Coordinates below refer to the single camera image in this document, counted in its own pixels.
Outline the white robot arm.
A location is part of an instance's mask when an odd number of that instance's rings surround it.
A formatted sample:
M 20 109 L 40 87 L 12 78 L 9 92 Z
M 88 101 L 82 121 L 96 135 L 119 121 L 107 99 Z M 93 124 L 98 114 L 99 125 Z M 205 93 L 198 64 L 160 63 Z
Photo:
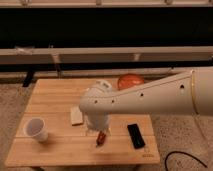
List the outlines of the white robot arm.
M 153 82 L 113 91 L 100 80 L 81 97 L 87 127 L 109 127 L 109 114 L 213 115 L 213 68 L 196 69 Z

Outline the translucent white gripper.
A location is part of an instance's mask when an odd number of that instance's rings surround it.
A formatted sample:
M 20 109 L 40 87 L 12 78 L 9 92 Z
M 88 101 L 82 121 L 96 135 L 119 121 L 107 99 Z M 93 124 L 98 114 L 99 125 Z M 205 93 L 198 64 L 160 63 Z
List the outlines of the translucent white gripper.
M 109 116 L 108 115 L 86 115 L 85 123 L 87 126 L 86 135 L 95 135 L 99 132 L 109 132 Z

